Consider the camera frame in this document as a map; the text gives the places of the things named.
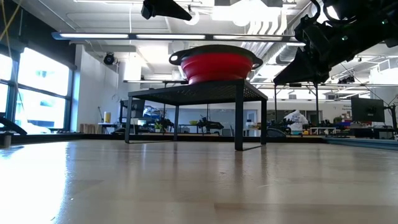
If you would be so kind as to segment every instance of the ceiling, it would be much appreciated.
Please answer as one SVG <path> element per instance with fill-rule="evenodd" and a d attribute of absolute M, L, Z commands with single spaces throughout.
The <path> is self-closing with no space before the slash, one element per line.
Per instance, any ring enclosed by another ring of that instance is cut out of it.
<path fill-rule="evenodd" d="M 292 24 L 292 19 L 307 6 L 312 6 L 309 0 L 296 0 L 297 6 L 286 10 L 287 23 Z M 102 2 L 88 3 L 88 2 L 75 2 L 74 0 L 29 0 L 23 1 L 22 7 L 52 26 L 60 32 L 140 32 L 140 33 L 181 33 L 181 34 L 247 34 L 250 32 L 249 25 L 241 27 L 235 25 L 232 21 L 215 21 L 210 15 L 213 8 L 203 7 L 204 10 L 200 11 L 200 19 L 194 26 L 186 24 L 184 21 L 166 18 L 162 16 L 153 17 L 149 20 L 141 16 L 141 5 L 130 4 L 105 4 Z M 248 10 L 242 9 L 239 11 L 242 15 L 248 15 Z M 82 42 L 92 51 L 92 55 L 101 60 L 105 52 L 109 49 L 120 49 L 123 51 L 115 51 L 115 56 L 119 59 L 128 58 L 129 47 L 135 46 L 137 52 L 145 60 L 147 66 L 143 67 L 142 74 L 171 74 L 172 70 L 177 67 L 168 63 L 169 58 L 169 43 L 171 41 L 126 41 L 126 40 L 107 40 L 107 41 L 91 41 L 90 43 Z M 212 44 L 209 42 L 184 42 L 174 43 L 177 46 L 194 47 L 198 45 Z M 225 42 L 222 44 L 230 44 L 242 46 L 242 42 Z M 271 50 L 271 44 L 267 45 L 267 49 Z M 385 45 L 377 45 L 371 49 L 363 52 L 361 55 L 366 56 L 366 59 L 360 61 L 359 58 L 351 62 L 337 65 L 331 71 L 331 76 L 341 74 L 346 68 L 360 68 L 358 75 L 361 78 L 368 76 L 368 68 L 375 65 L 368 63 L 368 61 L 376 61 L 381 57 L 388 55 L 398 55 L 398 49 L 388 49 Z M 268 79 L 263 79 L 260 82 L 270 82 L 274 75 L 283 67 L 264 67 L 262 74 L 267 74 Z"/>

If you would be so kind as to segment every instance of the security camera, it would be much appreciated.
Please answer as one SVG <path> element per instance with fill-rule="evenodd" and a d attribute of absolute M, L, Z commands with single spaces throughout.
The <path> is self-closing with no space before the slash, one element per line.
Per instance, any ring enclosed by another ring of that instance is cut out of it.
<path fill-rule="evenodd" d="M 106 53 L 106 56 L 104 57 L 104 63 L 105 65 L 113 65 L 115 63 L 113 52 Z"/>

